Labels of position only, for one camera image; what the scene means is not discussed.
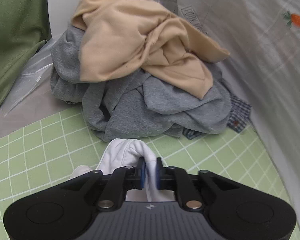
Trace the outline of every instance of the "green cloth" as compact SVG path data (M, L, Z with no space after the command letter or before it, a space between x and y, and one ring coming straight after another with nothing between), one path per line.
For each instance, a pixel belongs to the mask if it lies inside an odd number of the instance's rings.
M49 38L47 0L0 0L0 104Z

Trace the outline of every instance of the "orange carrot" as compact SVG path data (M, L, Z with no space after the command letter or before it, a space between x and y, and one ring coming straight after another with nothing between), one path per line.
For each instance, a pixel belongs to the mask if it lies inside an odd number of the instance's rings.
M292 13L291 21L295 26L300 28L300 15Z

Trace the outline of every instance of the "green tiled mat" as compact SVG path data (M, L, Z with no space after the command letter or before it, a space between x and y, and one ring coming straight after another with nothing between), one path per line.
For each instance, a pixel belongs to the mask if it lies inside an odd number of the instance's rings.
M210 170L289 202L268 153L251 126L237 134L188 140L167 135L142 138L164 165L189 173ZM2 217L13 202L69 179L75 167L95 168L108 143L89 131L79 106L64 110L0 139L0 240L7 240ZM300 240L298 227L291 240Z

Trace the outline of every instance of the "plastic bag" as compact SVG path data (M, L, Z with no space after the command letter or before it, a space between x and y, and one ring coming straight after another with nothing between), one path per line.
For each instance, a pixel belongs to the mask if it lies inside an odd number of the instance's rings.
M38 53L29 59L2 103L1 109L4 116L50 76L53 66L50 48L55 42L55 39L49 40Z

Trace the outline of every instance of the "carrot print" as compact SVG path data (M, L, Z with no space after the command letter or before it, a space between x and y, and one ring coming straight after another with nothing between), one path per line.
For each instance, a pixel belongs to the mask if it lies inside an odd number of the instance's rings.
M296 27L300 28L300 15L295 13L290 13L287 11L283 14L283 18L289 20L287 26L291 28L291 24L295 25Z

